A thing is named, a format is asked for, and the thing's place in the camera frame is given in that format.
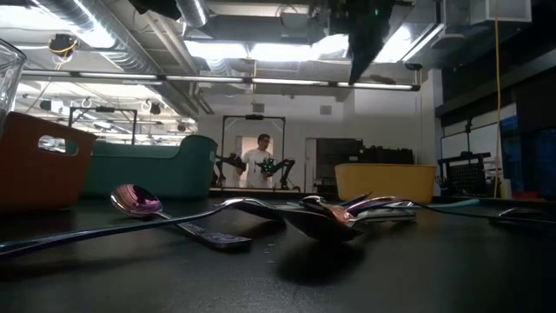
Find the black storage cabinet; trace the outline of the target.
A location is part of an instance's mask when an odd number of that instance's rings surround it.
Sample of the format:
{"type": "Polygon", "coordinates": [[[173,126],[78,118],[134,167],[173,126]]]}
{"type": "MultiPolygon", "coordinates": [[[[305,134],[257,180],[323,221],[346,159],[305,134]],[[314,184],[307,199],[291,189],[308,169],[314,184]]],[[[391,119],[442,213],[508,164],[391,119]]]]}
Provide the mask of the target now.
{"type": "Polygon", "coordinates": [[[362,139],[317,138],[314,187],[318,193],[336,193],[335,166],[344,163],[414,164],[410,149],[366,147],[362,139]]]}

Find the silver spoon orange handle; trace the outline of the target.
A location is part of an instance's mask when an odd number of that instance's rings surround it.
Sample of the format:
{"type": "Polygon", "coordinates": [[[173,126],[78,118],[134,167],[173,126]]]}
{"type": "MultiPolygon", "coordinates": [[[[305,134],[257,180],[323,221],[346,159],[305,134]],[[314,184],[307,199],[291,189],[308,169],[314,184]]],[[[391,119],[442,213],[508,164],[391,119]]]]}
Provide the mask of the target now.
{"type": "Polygon", "coordinates": [[[339,223],[347,224],[354,220],[354,216],[346,212],[344,208],[327,203],[322,196],[305,196],[299,201],[299,205],[307,211],[333,218],[339,223]]]}

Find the clear plastic tray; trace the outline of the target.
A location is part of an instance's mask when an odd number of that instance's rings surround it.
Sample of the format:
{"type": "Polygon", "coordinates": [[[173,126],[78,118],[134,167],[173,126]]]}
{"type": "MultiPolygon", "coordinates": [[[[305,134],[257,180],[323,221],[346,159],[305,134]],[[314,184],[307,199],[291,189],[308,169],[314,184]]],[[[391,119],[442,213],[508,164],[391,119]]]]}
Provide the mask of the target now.
{"type": "Polygon", "coordinates": [[[0,134],[17,93],[26,55],[0,38],[0,134]]]}

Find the person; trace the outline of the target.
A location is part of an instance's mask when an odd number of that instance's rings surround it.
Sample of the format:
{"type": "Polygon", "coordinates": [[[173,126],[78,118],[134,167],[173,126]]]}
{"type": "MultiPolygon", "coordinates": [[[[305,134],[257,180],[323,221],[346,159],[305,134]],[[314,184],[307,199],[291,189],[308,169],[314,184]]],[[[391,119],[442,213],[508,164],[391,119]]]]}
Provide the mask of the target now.
{"type": "Polygon", "coordinates": [[[260,134],[257,138],[257,147],[247,151],[242,156],[242,162],[246,164],[246,169],[236,168],[236,172],[241,175],[247,172],[246,186],[248,188],[268,188],[270,175],[261,171],[258,163],[263,163],[265,159],[272,158],[272,154],[268,152],[270,144],[270,136],[268,134],[260,134]]]}

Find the orange plastic bin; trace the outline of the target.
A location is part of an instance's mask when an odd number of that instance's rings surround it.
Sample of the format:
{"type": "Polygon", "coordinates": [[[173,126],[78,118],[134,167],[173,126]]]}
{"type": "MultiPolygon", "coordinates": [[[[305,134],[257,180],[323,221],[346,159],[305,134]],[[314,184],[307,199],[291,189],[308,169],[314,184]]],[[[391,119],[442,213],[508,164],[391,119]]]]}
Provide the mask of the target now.
{"type": "Polygon", "coordinates": [[[0,215],[61,210],[75,203],[96,141],[92,133],[23,113],[5,118],[0,136],[0,215]],[[44,136],[71,141],[69,153],[39,148],[44,136]]]}

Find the yellow plastic bin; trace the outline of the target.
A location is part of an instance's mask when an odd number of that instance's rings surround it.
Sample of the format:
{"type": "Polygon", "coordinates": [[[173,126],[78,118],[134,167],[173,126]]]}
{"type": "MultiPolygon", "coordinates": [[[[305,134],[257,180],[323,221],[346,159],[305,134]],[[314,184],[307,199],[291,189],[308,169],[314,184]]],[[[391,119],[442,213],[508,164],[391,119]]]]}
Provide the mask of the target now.
{"type": "Polygon", "coordinates": [[[370,193],[430,203],[434,195],[437,169],[432,165],[344,163],[334,170],[338,197],[343,201],[370,193]]]}

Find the long LED light bar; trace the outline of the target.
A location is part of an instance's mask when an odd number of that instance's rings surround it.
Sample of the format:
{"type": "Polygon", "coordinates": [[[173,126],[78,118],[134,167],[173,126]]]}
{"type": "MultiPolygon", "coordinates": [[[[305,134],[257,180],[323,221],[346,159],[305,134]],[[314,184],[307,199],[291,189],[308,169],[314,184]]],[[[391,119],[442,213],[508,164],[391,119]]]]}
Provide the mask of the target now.
{"type": "Polygon", "coordinates": [[[218,76],[199,76],[199,75],[164,75],[164,74],[135,74],[135,73],[110,73],[110,72],[90,72],[72,70],[23,70],[22,77],[32,80],[48,80],[55,78],[59,81],[70,82],[77,79],[87,80],[113,80],[118,82],[130,81],[134,83],[168,83],[168,82],[187,82],[187,83],[227,83],[242,85],[287,85],[287,86],[306,86],[339,89],[360,89],[360,90],[395,90],[395,91],[419,91],[417,84],[384,84],[384,83],[354,83],[318,81],[303,79],[281,79],[266,77],[218,77],[218,76]]]}

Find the black perforated panel stand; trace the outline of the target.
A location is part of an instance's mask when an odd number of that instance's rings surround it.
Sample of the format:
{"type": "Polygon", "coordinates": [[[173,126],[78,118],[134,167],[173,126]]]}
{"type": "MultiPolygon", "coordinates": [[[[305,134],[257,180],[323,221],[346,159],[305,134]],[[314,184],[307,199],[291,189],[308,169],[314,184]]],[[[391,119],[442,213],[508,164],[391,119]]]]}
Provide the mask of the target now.
{"type": "Polygon", "coordinates": [[[486,196],[487,180],[485,175],[485,159],[491,156],[490,152],[473,153],[471,151],[470,134],[472,118],[469,117],[465,124],[467,149],[458,156],[441,158],[437,161],[440,166],[440,175],[437,183],[442,196],[486,196]]]}

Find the teal plastic bin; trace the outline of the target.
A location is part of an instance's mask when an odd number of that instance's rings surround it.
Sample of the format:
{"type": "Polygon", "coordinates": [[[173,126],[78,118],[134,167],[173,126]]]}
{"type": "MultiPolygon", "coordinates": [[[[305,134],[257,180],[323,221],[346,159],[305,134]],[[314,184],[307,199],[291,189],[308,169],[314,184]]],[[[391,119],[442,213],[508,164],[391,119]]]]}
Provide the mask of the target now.
{"type": "Polygon", "coordinates": [[[95,142],[83,196],[108,196],[121,184],[139,185],[158,197],[200,199],[209,194],[217,143],[199,135],[178,146],[95,142]]]}

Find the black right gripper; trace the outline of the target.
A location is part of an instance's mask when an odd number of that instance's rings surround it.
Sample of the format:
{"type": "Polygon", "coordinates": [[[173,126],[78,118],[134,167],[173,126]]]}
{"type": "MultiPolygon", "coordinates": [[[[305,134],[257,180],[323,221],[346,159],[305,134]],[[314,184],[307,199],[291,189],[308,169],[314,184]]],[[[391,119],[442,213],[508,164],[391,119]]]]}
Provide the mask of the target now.
{"type": "MultiPolygon", "coordinates": [[[[395,0],[328,0],[329,29],[332,33],[387,29],[394,3],[395,0]]],[[[361,78],[381,49],[380,32],[354,33],[349,36],[349,83],[356,83],[361,78]]]]}

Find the black gantry frame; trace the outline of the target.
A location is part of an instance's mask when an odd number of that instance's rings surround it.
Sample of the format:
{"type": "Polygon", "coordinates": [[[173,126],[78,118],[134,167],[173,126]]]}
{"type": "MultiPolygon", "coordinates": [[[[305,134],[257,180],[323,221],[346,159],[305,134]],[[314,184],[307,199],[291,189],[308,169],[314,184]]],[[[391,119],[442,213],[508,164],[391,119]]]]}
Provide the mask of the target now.
{"type": "Polygon", "coordinates": [[[137,118],[138,118],[138,111],[135,109],[118,109],[118,108],[114,108],[114,107],[108,107],[108,106],[97,106],[97,107],[70,107],[69,108],[69,121],[68,121],[68,127],[72,128],[73,123],[77,122],[79,120],[80,117],[73,117],[73,114],[76,110],[79,110],[81,115],[88,113],[90,110],[93,110],[95,112],[101,112],[101,113],[115,113],[117,111],[119,112],[131,112],[133,114],[133,121],[132,121],[132,131],[131,131],[131,145],[136,145],[136,126],[137,126],[137,118]]]}
{"type": "MultiPolygon", "coordinates": [[[[267,127],[270,124],[276,125],[275,121],[282,122],[282,127],[278,127],[278,130],[281,132],[282,140],[284,140],[285,139],[284,131],[286,125],[285,117],[265,117],[263,115],[256,115],[256,114],[250,114],[246,116],[224,116],[222,118],[221,156],[228,157],[230,153],[235,153],[236,155],[242,157],[247,151],[256,148],[258,136],[260,134],[269,135],[267,131],[267,127]],[[245,130],[248,132],[248,134],[240,135],[240,139],[235,140],[235,146],[228,153],[228,155],[225,156],[226,137],[234,137],[234,138],[238,137],[238,135],[235,133],[237,124],[239,124],[240,127],[245,127],[245,130]]],[[[248,188],[246,186],[247,172],[244,171],[241,175],[239,175],[236,172],[236,168],[232,166],[233,175],[235,179],[233,181],[233,185],[235,187],[243,187],[243,188],[256,189],[256,190],[274,189],[275,182],[273,181],[273,176],[277,172],[281,172],[281,177],[278,179],[279,188],[283,189],[288,187],[288,173],[291,170],[291,167],[293,166],[295,161],[285,158],[280,162],[278,162],[277,158],[273,155],[272,151],[270,150],[272,144],[273,144],[272,137],[270,136],[270,144],[268,146],[268,152],[270,152],[273,157],[265,159],[263,163],[258,163],[258,166],[261,167],[261,171],[264,173],[268,173],[270,175],[269,187],[268,188],[248,188]]]]}

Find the silver ceiling duct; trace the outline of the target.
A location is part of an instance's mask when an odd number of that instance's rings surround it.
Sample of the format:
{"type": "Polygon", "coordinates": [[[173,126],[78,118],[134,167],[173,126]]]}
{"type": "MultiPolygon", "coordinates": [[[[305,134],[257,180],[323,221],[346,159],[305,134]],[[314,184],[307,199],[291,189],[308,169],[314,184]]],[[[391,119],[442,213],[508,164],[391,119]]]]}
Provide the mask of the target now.
{"type": "Polygon", "coordinates": [[[126,74],[160,74],[162,68],[102,0],[31,0],[66,23],[83,42],[126,74]]]}

